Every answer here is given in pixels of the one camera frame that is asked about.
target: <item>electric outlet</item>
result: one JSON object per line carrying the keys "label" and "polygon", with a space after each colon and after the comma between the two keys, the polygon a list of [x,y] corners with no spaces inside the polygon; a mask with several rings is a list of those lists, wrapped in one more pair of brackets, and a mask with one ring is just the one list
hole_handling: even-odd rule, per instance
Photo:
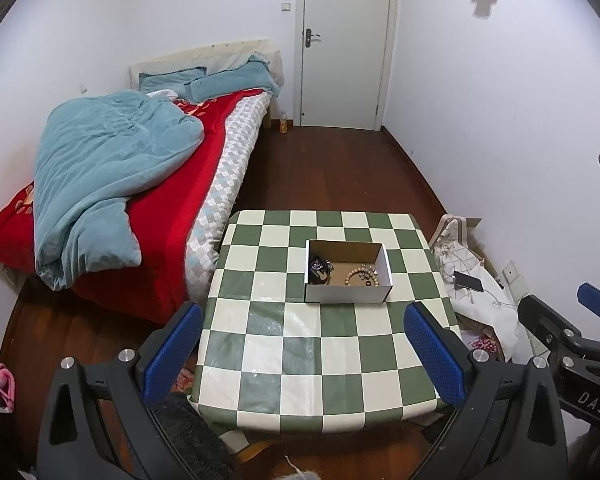
{"label": "electric outlet", "polygon": [[507,282],[514,303],[518,304],[529,293],[529,287],[513,260],[502,269],[502,275]]}
{"label": "electric outlet", "polygon": [[504,269],[502,269],[502,275],[507,283],[515,281],[520,277],[520,272],[516,267],[516,264],[511,260]]}

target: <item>blue pillow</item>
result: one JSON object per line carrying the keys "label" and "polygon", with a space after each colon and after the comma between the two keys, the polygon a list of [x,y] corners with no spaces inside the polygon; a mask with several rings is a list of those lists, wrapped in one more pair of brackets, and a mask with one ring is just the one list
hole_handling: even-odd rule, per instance
{"label": "blue pillow", "polygon": [[240,68],[208,75],[186,85],[187,99],[192,103],[252,88],[262,88],[275,97],[280,95],[280,87],[261,61],[248,61]]}
{"label": "blue pillow", "polygon": [[186,99],[187,91],[185,85],[192,81],[204,77],[206,74],[205,67],[189,68],[180,72],[172,72],[170,74],[148,75],[141,73],[138,76],[139,91],[143,94],[149,94],[157,90],[169,89],[178,94],[180,99]]}

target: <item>bottle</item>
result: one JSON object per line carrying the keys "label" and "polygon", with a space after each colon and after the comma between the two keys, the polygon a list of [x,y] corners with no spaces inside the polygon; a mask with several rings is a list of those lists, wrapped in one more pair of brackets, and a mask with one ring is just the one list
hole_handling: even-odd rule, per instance
{"label": "bottle", "polygon": [[286,134],[286,112],[284,110],[282,110],[282,112],[280,113],[280,133],[281,134]]}

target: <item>cardboard box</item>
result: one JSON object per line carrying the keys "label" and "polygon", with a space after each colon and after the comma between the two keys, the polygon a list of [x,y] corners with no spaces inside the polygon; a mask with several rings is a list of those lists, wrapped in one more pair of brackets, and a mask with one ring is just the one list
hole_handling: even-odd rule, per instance
{"label": "cardboard box", "polygon": [[[330,280],[325,285],[309,283],[309,254],[314,253],[333,265]],[[379,286],[366,286],[358,275],[349,285],[344,284],[349,272],[361,264],[374,266],[378,271]],[[382,303],[393,286],[384,244],[307,240],[304,257],[304,300],[307,303]]]}

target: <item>screw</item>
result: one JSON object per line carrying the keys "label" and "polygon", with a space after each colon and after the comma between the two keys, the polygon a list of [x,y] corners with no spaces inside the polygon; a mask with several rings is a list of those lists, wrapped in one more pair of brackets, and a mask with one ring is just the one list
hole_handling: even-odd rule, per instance
{"label": "screw", "polygon": [[489,360],[489,354],[479,348],[477,350],[474,350],[472,355],[474,356],[474,359],[479,363],[485,363]]}
{"label": "screw", "polygon": [[74,365],[74,363],[75,359],[73,357],[65,357],[64,359],[62,359],[62,361],[60,361],[60,366],[65,370],[68,370]]}
{"label": "screw", "polygon": [[136,357],[136,353],[131,348],[127,348],[118,354],[118,359],[123,363],[132,361],[134,357]]}
{"label": "screw", "polygon": [[544,357],[540,357],[540,356],[534,357],[533,363],[536,368],[546,368],[546,359]]}

